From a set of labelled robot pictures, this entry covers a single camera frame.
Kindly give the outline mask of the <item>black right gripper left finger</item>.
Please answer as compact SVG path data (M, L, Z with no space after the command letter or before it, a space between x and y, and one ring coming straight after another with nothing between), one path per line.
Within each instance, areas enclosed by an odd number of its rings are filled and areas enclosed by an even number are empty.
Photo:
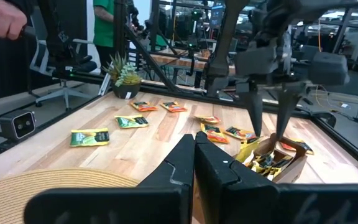
M191 224L195 140L184 135L138 186L58 188L29 200L25 224Z

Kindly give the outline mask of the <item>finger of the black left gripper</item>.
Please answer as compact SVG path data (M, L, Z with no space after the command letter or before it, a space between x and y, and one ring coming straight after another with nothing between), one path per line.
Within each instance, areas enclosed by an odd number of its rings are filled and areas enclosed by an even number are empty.
M261 95L256 91L246 93L245 105L253 125L254 133L256 136L260 136L262 130L263 113L263 101Z
M285 132L292 111L296 108L301 95L290 91L281 91L278 96L277 139Z

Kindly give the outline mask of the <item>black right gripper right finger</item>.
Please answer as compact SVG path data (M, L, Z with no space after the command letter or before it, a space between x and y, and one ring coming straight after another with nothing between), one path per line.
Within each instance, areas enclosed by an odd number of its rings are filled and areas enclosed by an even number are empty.
M358 224L358 184L275 184L200 131L195 175L206 224Z

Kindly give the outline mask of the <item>brown wooden organizer box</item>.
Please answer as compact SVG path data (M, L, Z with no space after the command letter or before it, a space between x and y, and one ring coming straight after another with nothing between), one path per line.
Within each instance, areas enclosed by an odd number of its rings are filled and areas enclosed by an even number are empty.
M272 151L274 152L273 162L278 162L285 156L292 156L293 160L288 167L271 181L275 183L294 183L299 178L306 164L308 151L306 144L302 141L294 141L286 137L278 140L277 135L273 133L269 137L260 137L258 148L253 152L253 157L255 154L262 155ZM252 170L249 166L251 160L241 164Z

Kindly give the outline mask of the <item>wooden background table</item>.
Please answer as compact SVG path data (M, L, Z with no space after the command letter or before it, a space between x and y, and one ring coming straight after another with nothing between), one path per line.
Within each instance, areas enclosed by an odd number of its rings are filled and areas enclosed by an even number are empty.
M152 54L151 57L159 66L171 66L185 70L189 70L193 65L194 70L202 71L204 69L204 66L206 65L206 62L195 60L194 63L192 63L192 59L183 57L177 58L174 56L170 57L157 54Z

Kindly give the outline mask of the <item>round woven beige placemat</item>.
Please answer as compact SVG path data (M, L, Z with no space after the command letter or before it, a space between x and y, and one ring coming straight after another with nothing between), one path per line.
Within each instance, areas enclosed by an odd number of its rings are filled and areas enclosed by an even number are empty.
M0 224L24 224L26 203L54 188L135 187L138 180L97 169L33 170L0 180Z

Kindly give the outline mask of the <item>potted succulent plant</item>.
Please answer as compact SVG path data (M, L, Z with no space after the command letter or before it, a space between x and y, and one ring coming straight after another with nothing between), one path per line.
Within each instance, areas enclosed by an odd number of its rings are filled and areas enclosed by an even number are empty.
M111 63L103 67L106 75L109 75L110 86L114 94L120 99L134 98L140 90L142 78L138 75L135 66L122 57L119 53L110 56Z

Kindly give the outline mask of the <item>person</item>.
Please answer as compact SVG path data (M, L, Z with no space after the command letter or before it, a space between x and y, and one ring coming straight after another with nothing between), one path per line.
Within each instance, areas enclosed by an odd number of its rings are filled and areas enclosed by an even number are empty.
M111 63L114 49L114 0L93 0L94 38L93 43L99 55L101 74Z

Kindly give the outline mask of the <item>black office chair white frame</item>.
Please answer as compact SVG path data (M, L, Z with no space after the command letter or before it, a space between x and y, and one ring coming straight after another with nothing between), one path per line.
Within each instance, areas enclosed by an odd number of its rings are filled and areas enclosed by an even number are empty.
M56 68L54 65L52 65L49 62L49 60L50 60L50 56L49 56L49 51L47 49L46 41L37 39L37 48L33 56L33 59L29 65L29 68L35 72L41 73L42 75L53 77L53 72L55 71ZM66 66L65 69L68 70L69 72L74 71L74 72L89 73L95 70L96 67L97 64L94 61L92 61L92 56L88 55L83 58L80 58L79 62L75 63L74 66L69 65ZM45 96L38 96L33 94L32 91L30 91L30 93L36 97L35 100L36 107L41 107L43 101L62 96L65 102L65 108L68 111L70 109L70 104L69 104L70 96L86 98L86 99L91 98L90 95L87 95L81 91L77 91L74 90L73 88L68 87L67 79L64 78L63 79L58 78L58 79L62 87L49 90L49 92Z

